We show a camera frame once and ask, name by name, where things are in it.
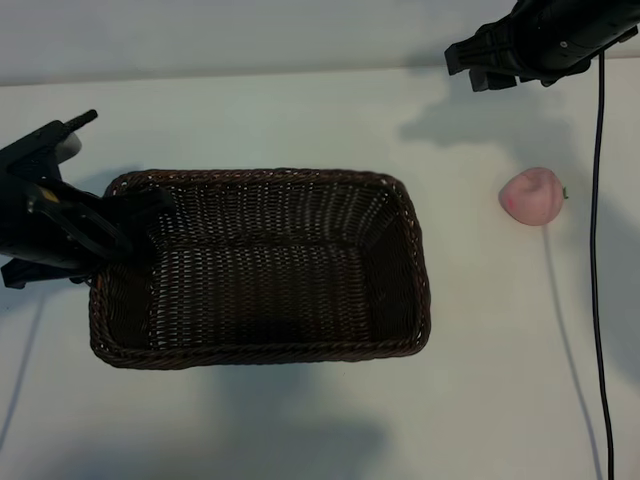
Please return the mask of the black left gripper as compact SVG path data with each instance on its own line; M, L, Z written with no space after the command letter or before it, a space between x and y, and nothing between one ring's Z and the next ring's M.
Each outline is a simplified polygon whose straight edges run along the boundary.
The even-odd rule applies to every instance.
M1 267L4 285L83 281L110 262L155 261L157 248L144 221L173 212L163 188L97 197L59 178L32 178L1 169Z

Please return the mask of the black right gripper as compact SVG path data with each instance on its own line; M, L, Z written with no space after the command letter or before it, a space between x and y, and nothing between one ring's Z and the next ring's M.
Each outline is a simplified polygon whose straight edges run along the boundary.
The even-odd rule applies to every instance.
M549 86L589 68L605 44L604 16L602 1L518 1L508 15L445 50L448 72L467 71L474 92L532 80Z

